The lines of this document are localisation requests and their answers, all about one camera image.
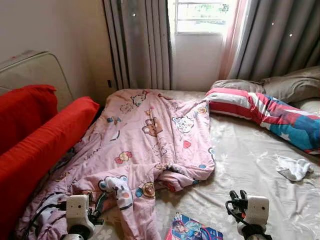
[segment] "floral pattern sheet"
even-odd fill
[[[162,91],[177,100],[199,100],[204,92]],[[244,119],[212,115],[210,135],[215,155],[214,174],[206,181],[179,192],[156,193],[157,228],[165,238],[176,212],[223,233],[226,240],[242,240],[236,221],[227,214],[229,191],[245,190],[269,198],[266,233],[273,240],[320,239],[320,164],[310,156],[267,130]],[[278,157],[306,159],[313,173],[300,182],[290,182],[277,173]],[[95,239],[121,240],[119,210],[104,213],[105,224],[97,226]]]

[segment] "gray curtain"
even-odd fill
[[[320,0],[251,0],[228,79],[260,81],[320,64]]]
[[[166,0],[104,0],[118,89],[171,88]]]

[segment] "book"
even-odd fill
[[[223,240],[223,234],[192,218],[177,213],[164,240]]]

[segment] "pink curtain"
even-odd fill
[[[220,64],[219,80],[227,79],[231,70],[236,51],[240,42],[241,26],[244,21],[248,0],[238,0],[235,6],[233,19],[227,30],[224,41],[224,49]]]

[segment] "white wall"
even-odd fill
[[[176,90],[207,92],[218,80],[222,34],[176,34],[173,71]]]
[[[55,54],[75,98],[103,104],[114,91],[101,0],[1,0],[0,62],[25,50]]]

